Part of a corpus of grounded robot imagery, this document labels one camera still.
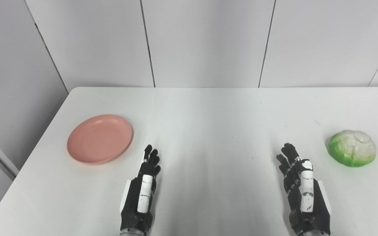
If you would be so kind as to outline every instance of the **cabbage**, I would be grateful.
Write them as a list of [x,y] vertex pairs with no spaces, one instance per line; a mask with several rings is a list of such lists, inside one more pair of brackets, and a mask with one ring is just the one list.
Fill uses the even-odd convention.
[[330,138],[329,154],[346,166],[358,167],[375,159],[375,143],[362,131],[344,130]]

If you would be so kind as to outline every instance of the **pink plate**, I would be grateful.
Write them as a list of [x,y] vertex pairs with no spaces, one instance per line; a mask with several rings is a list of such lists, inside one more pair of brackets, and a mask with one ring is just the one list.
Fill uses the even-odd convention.
[[98,115],[79,124],[69,135],[66,149],[75,160],[101,164],[117,158],[128,147],[132,127],[118,115]]

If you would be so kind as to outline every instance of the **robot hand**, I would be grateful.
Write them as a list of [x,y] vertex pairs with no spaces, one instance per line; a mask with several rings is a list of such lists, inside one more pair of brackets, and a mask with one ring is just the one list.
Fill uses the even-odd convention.
[[146,236],[153,223],[151,203],[156,191],[156,176],[160,172],[158,151],[151,145],[145,148],[144,162],[138,176],[131,181],[128,196],[121,212],[121,236]]
[[281,149],[279,169],[284,175],[284,189],[291,208],[289,221],[298,236],[329,236],[330,206],[321,181],[313,178],[313,165],[301,159],[292,144]]

